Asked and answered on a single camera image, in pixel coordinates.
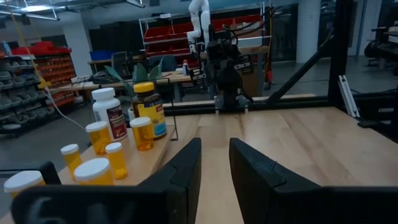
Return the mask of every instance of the white supplement bottle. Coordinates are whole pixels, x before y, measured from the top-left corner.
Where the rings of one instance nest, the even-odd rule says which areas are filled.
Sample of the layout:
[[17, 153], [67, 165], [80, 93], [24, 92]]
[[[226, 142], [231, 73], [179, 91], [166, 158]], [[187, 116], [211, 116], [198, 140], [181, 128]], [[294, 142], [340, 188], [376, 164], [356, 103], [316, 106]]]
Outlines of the white supplement bottle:
[[95, 119], [108, 122], [112, 142], [124, 139], [127, 136], [126, 122], [120, 101], [114, 97], [114, 88], [102, 88], [91, 94], [95, 100], [93, 104]]

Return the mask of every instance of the pill bottle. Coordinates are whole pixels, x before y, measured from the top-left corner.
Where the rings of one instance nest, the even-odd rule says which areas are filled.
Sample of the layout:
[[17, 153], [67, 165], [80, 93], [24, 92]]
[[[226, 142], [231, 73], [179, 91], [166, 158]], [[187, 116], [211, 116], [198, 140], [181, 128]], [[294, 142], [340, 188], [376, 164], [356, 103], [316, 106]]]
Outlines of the pill bottle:
[[97, 121], [86, 126], [86, 131], [90, 135], [90, 141], [97, 156], [105, 155], [105, 147], [111, 143], [109, 136], [108, 123]]
[[4, 191], [15, 198], [19, 192], [36, 185], [44, 185], [42, 174], [38, 170], [26, 170], [10, 177], [4, 183]]
[[93, 111], [97, 121], [106, 121], [112, 142], [127, 136], [126, 122], [120, 101], [116, 99], [114, 88], [103, 88], [92, 92], [95, 103]]
[[135, 118], [130, 121], [130, 127], [139, 151], [147, 151], [154, 147], [154, 128], [150, 118]]
[[80, 185], [114, 185], [111, 165], [106, 158], [82, 163], [75, 169], [75, 178]]
[[166, 135], [166, 122], [162, 98], [155, 92], [155, 86], [152, 82], [138, 83], [134, 85], [134, 92], [137, 93], [132, 98], [132, 108], [136, 118], [150, 117], [153, 123], [155, 140]]
[[127, 167], [123, 155], [122, 144], [120, 142], [108, 144], [105, 147], [105, 150], [111, 163], [114, 178], [116, 180], [126, 178]]
[[77, 144], [70, 144], [68, 146], [65, 146], [61, 148], [61, 154], [63, 155], [63, 158], [67, 163], [69, 173], [72, 179], [75, 180], [73, 173], [75, 169], [82, 163], [79, 153], [79, 146]]

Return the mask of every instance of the white cable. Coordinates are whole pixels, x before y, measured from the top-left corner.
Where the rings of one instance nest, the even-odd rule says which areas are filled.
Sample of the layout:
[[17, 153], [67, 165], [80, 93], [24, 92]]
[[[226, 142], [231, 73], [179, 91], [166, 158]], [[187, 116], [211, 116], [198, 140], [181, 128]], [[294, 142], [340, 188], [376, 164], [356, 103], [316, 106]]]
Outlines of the white cable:
[[64, 118], [66, 118], [67, 120], [69, 120], [70, 122], [72, 122], [73, 124], [79, 126], [79, 127], [80, 127], [82, 130], [84, 130], [84, 132], [87, 134], [85, 128], [83, 128], [79, 123], [77, 123], [76, 121], [72, 120], [71, 118], [68, 118], [66, 115], [64, 115], [64, 114], [59, 110], [59, 108], [58, 108], [58, 106], [55, 104], [54, 99], [52, 98], [52, 95], [51, 95], [51, 93], [50, 93], [50, 90], [49, 90], [49, 88], [48, 88], [47, 86], [44, 88], [44, 90], [47, 92], [48, 97], [50, 98], [50, 100], [51, 100], [52, 104], [54, 105], [55, 109], [57, 109], [58, 113], [60, 113], [61, 116], [63, 116]]

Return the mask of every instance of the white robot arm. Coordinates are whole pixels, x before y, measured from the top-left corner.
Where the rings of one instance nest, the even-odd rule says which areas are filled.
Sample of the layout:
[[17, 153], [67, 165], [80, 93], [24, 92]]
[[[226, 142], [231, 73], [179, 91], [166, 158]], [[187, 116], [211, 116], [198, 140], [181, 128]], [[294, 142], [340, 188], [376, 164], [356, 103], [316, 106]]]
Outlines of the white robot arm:
[[[199, 7], [201, 7], [201, 27], [199, 21]], [[209, 42], [209, 25], [210, 25], [210, 7], [208, 0], [192, 0], [189, 5], [191, 13], [191, 22], [193, 31], [187, 32], [188, 43], [191, 53], [196, 53], [195, 38], [201, 36], [201, 29], [203, 29], [203, 37], [205, 45]]]

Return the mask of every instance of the blue bin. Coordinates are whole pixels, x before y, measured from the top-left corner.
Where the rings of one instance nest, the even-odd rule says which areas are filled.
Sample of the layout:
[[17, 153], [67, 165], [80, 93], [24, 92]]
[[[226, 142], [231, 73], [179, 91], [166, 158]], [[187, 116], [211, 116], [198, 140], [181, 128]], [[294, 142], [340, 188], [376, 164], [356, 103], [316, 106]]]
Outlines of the blue bin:
[[96, 50], [90, 52], [91, 60], [107, 60], [112, 59], [112, 54], [116, 53], [114, 50]]

